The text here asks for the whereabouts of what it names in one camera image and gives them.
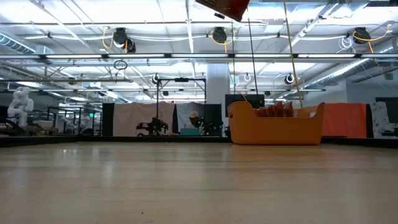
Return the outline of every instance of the white column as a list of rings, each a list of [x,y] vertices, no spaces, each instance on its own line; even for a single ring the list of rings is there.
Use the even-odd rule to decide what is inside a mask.
[[[221,117],[224,125],[228,126],[228,118],[225,117],[225,94],[229,94],[229,68],[228,64],[207,65],[207,103],[221,104]]]

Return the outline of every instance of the black metal frame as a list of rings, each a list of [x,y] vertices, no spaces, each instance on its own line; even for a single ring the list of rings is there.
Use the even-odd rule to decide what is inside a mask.
[[[175,81],[175,82],[189,82],[189,81],[203,81],[205,83],[205,115],[204,118],[206,119],[206,104],[207,104],[207,86],[206,86],[206,78],[158,78],[157,79],[157,84],[156,84],[156,119],[159,119],[159,84],[161,81],[167,81],[164,86],[166,86],[170,81]]]
[[[68,107],[56,107],[56,106],[50,106],[47,108],[47,121],[50,120],[50,110],[58,110],[58,111],[65,111],[65,117],[67,115],[67,112],[73,112],[73,124],[75,124],[76,121],[76,114],[77,111],[75,110],[70,110]],[[97,111],[97,110],[85,110],[84,108],[79,108],[79,120],[78,120],[78,129],[77,133],[80,132],[80,124],[81,124],[81,113],[93,113],[93,125],[92,129],[94,131],[94,125],[95,125],[95,114],[99,113],[100,118],[99,118],[99,135],[102,136],[102,112]],[[66,129],[66,122],[63,122],[63,132],[65,133]]]

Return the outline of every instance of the light fixture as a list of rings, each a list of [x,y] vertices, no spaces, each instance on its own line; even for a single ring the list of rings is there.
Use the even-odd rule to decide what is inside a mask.
[[[0,59],[40,59],[38,55],[0,55]]]
[[[112,54],[109,58],[163,58],[164,54]]]
[[[57,91],[57,92],[61,92],[61,91],[73,91],[73,90],[43,90],[43,91]]]
[[[364,58],[397,58],[398,54],[362,54]]]
[[[172,58],[226,58],[228,54],[172,54]]]
[[[285,81],[286,85],[292,84],[293,81],[294,81],[293,75],[290,73],[289,75],[285,76],[285,80],[284,81]]]
[[[246,72],[246,75],[244,76],[244,81],[248,82],[251,80],[251,76]]]
[[[288,58],[290,54],[254,54],[255,58]],[[251,54],[236,54],[235,57],[247,57],[251,58]]]
[[[64,97],[63,95],[58,94],[58,93],[49,92],[49,94],[51,94],[53,96],[57,96],[57,97],[62,97],[62,98]]]
[[[283,102],[286,102],[285,99],[264,99],[264,101],[283,101]]]
[[[76,100],[76,101],[87,101],[86,98],[83,97],[77,97],[77,96],[73,96],[70,98],[71,100]]]
[[[116,93],[112,92],[112,91],[107,91],[106,94],[107,94],[109,97],[112,97],[112,98],[114,98],[114,99],[118,99],[118,98],[119,98],[118,95],[117,95]]]
[[[43,86],[37,83],[32,83],[32,82],[16,82],[20,85],[25,85],[25,86],[29,86],[29,87],[33,87],[33,88],[42,88]]]
[[[351,58],[355,54],[299,54],[299,58]]]
[[[46,55],[49,59],[70,59],[70,58],[87,58],[87,59],[96,59],[102,58],[101,55]]]
[[[100,51],[106,52],[107,54],[109,54],[109,52],[106,49],[100,49]]]

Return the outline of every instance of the white wall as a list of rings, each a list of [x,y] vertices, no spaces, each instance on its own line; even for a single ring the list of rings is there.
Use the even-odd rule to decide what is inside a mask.
[[[304,95],[303,106],[317,106],[322,102],[325,103],[347,103],[346,80],[340,81],[335,86],[326,86],[326,91],[310,92]],[[293,102],[295,109],[300,108],[299,100]]]
[[[376,97],[398,97],[398,71],[393,73],[394,80],[386,80],[383,75],[360,83],[347,81],[347,97],[350,103],[375,103]]]

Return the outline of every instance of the white robot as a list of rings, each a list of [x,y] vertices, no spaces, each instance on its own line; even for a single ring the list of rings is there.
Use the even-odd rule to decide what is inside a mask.
[[[26,126],[27,124],[27,112],[33,111],[34,102],[28,97],[30,93],[29,87],[18,87],[17,91],[14,92],[14,99],[8,106],[8,117],[13,118],[16,115],[19,116],[19,126]]]

